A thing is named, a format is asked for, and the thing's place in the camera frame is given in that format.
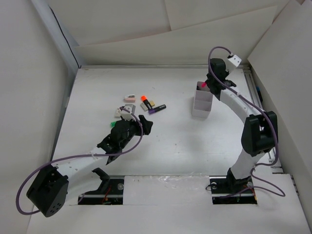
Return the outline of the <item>purple highlighter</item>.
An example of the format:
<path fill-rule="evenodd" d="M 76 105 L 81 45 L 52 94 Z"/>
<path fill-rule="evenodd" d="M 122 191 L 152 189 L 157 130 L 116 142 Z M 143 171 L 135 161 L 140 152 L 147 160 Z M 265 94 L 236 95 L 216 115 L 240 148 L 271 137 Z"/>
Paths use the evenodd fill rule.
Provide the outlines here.
<path fill-rule="evenodd" d="M 149 113 L 150 115 L 152 115 L 152 114 L 157 113 L 157 112 L 159 112 L 159 111 L 161 111 L 161 110 L 164 110 L 164 109 L 166 109 L 166 105 L 165 105 L 165 104 L 150 109 L 150 110 L 148 111 L 148 113 Z"/>

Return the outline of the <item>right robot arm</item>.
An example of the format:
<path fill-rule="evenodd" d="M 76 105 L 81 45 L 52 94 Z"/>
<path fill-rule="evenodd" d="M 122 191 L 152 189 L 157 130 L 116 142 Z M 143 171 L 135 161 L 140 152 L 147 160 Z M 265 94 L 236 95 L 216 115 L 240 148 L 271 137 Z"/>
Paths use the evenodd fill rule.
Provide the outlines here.
<path fill-rule="evenodd" d="M 271 151 L 278 142 L 277 115 L 253 105 L 236 89 L 236 84 L 227 79 L 229 72 L 221 58 L 208 62 L 207 84 L 210 92 L 227 105 L 243 122 L 241 136 L 242 151 L 236 163 L 228 170 L 225 187 L 229 193 L 244 189 L 251 178 L 251 170 L 265 153 Z"/>

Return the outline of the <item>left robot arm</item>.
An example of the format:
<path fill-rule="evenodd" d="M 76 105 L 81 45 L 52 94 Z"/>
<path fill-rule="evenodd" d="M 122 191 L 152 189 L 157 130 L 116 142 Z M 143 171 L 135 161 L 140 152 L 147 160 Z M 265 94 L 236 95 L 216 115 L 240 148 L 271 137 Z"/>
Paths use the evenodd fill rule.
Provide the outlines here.
<path fill-rule="evenodd" d="M 143 115 L 133 117 L 132 120 L 122 118 L 111 129 L 110 134 L 97 147 L 105 151 L 104 154 L 76 155 L 59 158 L 42 165 L 34 174 L 36 178 L 26 193 L 26 196 L 45 217 L 55 215 L 66 201 L 68 189 L 73 181 L 80 179 L 89 171 L 98 175 L 92 181 L 92 188 L 96 193 L 107 194 L 110 190 L 110 176 L 96 163 L 106 157 L 107 163 L 124 155 L 124 147 L 134 136 L 149 135 L 153 122 Z"/>

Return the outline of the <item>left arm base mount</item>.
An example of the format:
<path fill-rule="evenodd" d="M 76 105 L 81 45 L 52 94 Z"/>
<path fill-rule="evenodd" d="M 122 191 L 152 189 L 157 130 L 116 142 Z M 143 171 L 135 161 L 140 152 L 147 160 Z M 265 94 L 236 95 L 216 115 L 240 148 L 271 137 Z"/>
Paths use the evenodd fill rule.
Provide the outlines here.
<path fill-rule="evenodd" d="M 78 205 L 122 205 L 125 176 L 109 176 L 101 168 L 92 170 L 101 180 L 96 190 L 78 197 Z"/>

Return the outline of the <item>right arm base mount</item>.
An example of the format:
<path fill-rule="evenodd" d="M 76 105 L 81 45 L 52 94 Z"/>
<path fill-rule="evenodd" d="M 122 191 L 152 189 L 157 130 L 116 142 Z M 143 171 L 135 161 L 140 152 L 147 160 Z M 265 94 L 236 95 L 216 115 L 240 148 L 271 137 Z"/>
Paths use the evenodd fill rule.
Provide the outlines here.
<path fill-rule="evenodd" d="M 235 179 L 229 169 L 226 175 L 209 177 L 206 190 L 211 192 L 214 205 L 257 204 L 251 176 Z"/>

